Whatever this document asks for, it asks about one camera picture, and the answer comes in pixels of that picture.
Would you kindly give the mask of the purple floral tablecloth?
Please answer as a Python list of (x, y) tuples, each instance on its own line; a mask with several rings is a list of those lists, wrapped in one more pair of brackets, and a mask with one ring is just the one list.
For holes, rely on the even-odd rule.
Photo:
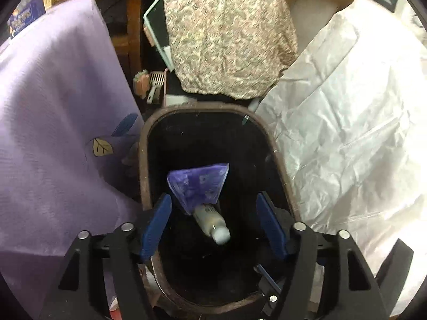
[(94, 0), (69, 0), (1, 46), (1, 274), (38, 317), (81, 230), (111, 232), (141, 206), (143, 119)]

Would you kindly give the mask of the white medicine bottle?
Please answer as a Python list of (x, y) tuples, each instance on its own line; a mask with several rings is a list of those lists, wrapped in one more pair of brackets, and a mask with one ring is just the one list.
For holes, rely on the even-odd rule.
[(227, 224), (213, 205), (199, 205), (195, 207), (192, 215), (202, 232), (217, 245), (223, 245), (230, 240), (231, 234)]

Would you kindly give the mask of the wooden counter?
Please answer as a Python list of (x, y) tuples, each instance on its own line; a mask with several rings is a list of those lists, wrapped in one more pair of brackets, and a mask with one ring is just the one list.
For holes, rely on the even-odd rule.
[(335, 13), (354, 0), (286, 0), (298, 38), (298, 51), (303, 52)]

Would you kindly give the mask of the floral cloth covered stool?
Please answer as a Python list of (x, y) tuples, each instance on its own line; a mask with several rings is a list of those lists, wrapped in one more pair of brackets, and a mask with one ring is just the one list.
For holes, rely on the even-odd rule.
[(249, 100), (267, 94), (298, 57), (285, 0), (163, 0), (182, 89)]

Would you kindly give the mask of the white plastic sheet cover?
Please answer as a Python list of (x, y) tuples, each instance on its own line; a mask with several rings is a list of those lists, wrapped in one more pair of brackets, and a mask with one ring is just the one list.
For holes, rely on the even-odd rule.
[(373, 271), (414, 252), (394, 308), (426, 277), (426, 47), (387, 9), (336, 13), (261, 102), (292, 202), (315, 231), (348, 230)]

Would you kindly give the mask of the purple plastic bag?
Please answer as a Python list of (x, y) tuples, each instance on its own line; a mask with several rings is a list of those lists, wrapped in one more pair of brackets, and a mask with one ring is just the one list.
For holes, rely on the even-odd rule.
[(167, 183), (182, 209), (192, 215), (200, 205), (215, 205), (230, 169), (228, 163), (172, 170)]

